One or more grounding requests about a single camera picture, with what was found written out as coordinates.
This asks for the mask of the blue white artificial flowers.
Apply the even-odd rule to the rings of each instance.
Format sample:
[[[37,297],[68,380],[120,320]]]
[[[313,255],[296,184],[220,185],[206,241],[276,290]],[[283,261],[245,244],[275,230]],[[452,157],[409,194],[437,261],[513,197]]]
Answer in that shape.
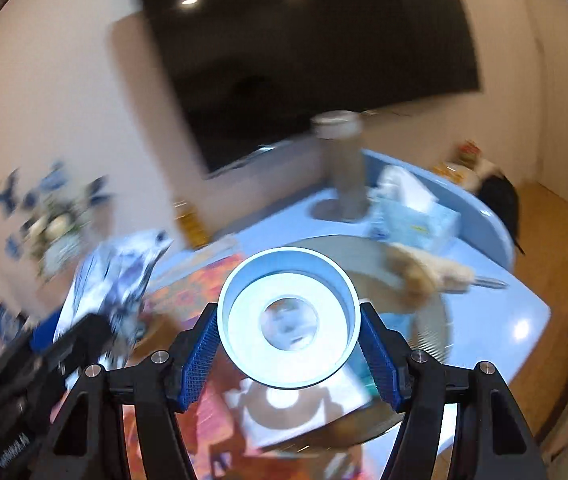
[[[47,282],[78,259],[90,240],[95,212],[112,199],[108,178],[99,176],[71,188],[64,162],[57,160],[47,174],[26,192],[19,192],[19,171],[0,181],[0,211],[8,219],[22,214],[18,231],[6,238],[4,249],[12,260],[29,259],[36,276]]]

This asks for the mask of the amber glass bottle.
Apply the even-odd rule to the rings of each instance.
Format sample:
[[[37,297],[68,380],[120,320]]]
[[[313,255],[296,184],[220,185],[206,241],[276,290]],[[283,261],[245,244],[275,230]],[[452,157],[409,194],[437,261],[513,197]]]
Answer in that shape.
[[[175,223],[190,248],[200,249],[210,244],[210,236],[199,218],[195,206],[178,198],[174,203]]]

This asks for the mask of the white round tape roll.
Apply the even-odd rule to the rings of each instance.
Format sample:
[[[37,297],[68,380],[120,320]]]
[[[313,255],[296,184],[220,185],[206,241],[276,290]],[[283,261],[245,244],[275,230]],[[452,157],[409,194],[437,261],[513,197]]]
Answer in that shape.
[[[312,249],[278,247],[243,261],[224,282],[218,331],[229,359],[267,387],[309,388],[350,358],[361,326],[349,276]]]

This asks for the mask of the black television screen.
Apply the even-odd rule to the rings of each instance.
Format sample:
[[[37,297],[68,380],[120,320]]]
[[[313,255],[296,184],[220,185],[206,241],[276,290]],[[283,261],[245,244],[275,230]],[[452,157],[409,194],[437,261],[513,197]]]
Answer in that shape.
[[[333,110],[476,91],[461,0],[140,0],[211,174]]]

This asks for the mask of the blue white mask packet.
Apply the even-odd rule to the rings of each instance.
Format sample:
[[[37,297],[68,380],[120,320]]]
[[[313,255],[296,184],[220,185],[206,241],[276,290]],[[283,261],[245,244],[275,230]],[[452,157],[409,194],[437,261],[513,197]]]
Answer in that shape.
[[[98,363],[107,370],[124,367],[142,333],[139,315],[150,276],[171,244],[167,231],[158,229],[100,243],[75,270],[54,337],[60,338],[85,315],[98,314],[113,333],[113,343]]]

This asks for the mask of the grey cylinder tumbler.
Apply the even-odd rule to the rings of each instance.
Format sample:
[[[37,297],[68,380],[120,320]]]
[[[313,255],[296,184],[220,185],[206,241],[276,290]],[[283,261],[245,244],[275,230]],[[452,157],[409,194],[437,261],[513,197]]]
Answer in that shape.
[[[369,210],[369,199],[360,115],[350,110],[333,110],[314,116],[312,127],[320,140],[329,180],[337,193],[340,217],[349,222],[361,220]]]

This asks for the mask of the beige plush toy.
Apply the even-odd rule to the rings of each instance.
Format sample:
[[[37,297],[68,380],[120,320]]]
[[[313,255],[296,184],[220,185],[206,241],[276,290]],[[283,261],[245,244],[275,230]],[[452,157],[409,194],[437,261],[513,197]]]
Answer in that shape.
[[[415,309],[439,294],[465,294],[473,286],[489,289],[508,287],[495,278],[478,276],[462,263],[400,243],[387,246],[387,263],[402,282],[402,298]]]

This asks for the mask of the blue tissue box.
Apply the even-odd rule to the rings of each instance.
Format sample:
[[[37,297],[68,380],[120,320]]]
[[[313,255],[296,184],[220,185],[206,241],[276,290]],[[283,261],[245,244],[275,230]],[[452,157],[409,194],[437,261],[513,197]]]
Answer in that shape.
[[[381,170],[369,198],[374,240],[440,254],[460,234],[461,215],[441,205],[412,172],[400,166]]]

